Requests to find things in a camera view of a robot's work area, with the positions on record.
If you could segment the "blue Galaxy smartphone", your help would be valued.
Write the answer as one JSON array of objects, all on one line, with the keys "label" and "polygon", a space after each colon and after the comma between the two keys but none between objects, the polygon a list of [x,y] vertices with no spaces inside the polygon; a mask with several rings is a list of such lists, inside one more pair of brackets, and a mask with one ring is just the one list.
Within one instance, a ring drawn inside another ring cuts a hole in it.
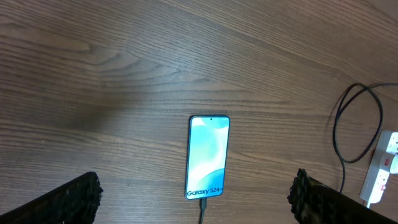
[{"label": "blue Galaxy smartphone", "polygon": [[196,115],[190,118],[186,199],[223,194],[230,123],[226,115]]}]

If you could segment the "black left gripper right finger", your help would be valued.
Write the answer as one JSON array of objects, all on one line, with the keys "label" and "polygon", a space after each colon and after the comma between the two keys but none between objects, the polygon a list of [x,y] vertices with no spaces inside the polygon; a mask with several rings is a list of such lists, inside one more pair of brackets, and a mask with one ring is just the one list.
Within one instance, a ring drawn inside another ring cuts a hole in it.
[{"label": "black left gripper right finger", "polygon": [[397,224],[299,169],[287,196],[299,224]]}]

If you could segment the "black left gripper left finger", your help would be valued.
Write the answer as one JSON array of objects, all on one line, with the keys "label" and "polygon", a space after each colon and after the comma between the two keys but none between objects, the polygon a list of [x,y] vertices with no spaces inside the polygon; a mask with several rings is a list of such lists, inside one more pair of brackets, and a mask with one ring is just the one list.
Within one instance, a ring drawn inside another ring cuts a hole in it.
[{"label": "black left gripper left finger", "polygon": [[1,223],[92,224],[102,193],[97,174],[87,172],[1,215]]}]

